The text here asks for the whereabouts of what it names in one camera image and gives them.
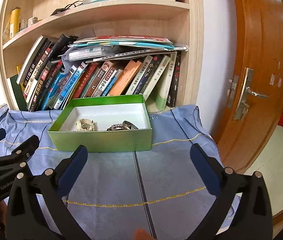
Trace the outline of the person hand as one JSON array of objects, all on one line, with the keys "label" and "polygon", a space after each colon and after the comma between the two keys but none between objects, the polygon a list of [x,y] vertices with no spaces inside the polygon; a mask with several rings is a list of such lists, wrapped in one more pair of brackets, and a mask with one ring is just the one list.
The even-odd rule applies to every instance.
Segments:
[{"label": "person hand", "polygon": [[134,232],[133,240],[156,240],[144,229],[137,229]]}]

